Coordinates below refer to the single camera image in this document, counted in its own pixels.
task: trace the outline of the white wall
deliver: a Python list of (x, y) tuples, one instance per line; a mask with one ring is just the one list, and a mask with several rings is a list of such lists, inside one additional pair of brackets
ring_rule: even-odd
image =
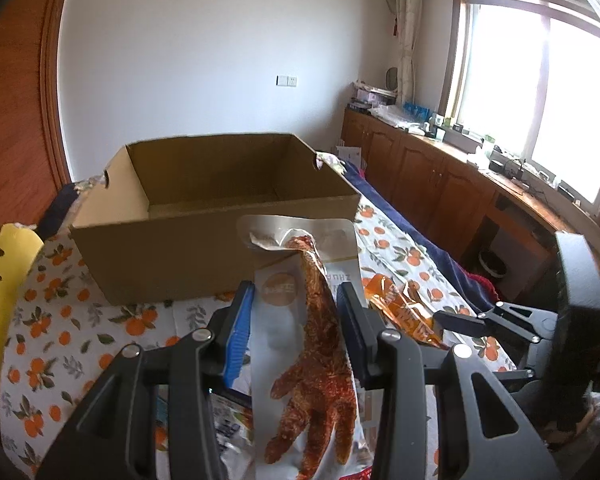
[[(382, 85), (385, 0), (66, 0), (58, 53), (72, 177), (161, 136), (280, 131), (339, 138), (350, 83)], [(298, 78), (275, 86), (277, 75)]]
[(414, 52), (415, 101), (438, 110), (451, 38), (454, 0), (422, 0), (420, 31)]

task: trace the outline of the blue gripper pad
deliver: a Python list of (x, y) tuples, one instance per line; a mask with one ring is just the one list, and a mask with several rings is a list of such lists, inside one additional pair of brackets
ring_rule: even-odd
[(227, 388), (230, 388), (240, 375), (244, 352), (247, 349), (247, 343), (251, 335), (251, 307), (253, 306), (255, 290), (253, 283), (249, 283), (244, 289), (241, 286), (231, 305), (231, 308), (233, 308), (236, 301), (240, 303), (238, 316), (235, 319), (229, 342), (226, 345), (224, 376), (222, 378), (224, 379), (224, 386)]

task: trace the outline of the snack package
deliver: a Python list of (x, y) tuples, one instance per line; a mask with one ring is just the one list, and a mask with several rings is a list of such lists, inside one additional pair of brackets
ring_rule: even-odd
[(432, 318), (425, 318), (420, 311), (424, 307), (408, 300), (387, 276), (376, 274), (366, 284), (365, 296), (369, 304), (380, 312), (407, 335), (416, 341), (437, 348), (448, 349), (432, 329)]
[[(168, 435), (169, 387), (158, 388), (156, 410), (156, 478), (170, 478)], [(253, 461), (253, 414), (224, 397), (211, 394), (216, 441), (220, 460), (224, 463), (228, 480), (253, 478), (248, 469)]]
[(353, 224), (247, 216), (245, 243), (280, 259), (255, 273), (251, 398), (258, 480), (368, 478), (354, 378), (334, 296), (364, 296)]

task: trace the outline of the navy blue blanket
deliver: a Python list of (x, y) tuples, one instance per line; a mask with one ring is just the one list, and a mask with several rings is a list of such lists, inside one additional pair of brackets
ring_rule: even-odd
[(427, 237), (412, 226), (398, 213), (380, 194), (360, 176), (358, 168), (350, 162), (346, 162), (346, 173), (344, 177), (360, 193), (366, 196), (371, 203), (387, 215), (398, 228), (408, 234), (413, 240), (426, 248), (427, 254), (436, 264), (442, 275), (454, 286), (455, 290), (466, 300), (476, 312), (485, 312), (493, 308), (487, 293), (474, 280), (462, 271), (462, 267), (446, 251), (434, 245)]

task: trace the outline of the trash can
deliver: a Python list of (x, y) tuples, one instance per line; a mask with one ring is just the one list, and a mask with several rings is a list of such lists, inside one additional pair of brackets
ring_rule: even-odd
[(487, 278), (497, 285), (507, 274), (507, 264), (493, 251), (483, 249), (478, 253), (478, 264), (475, 273)]

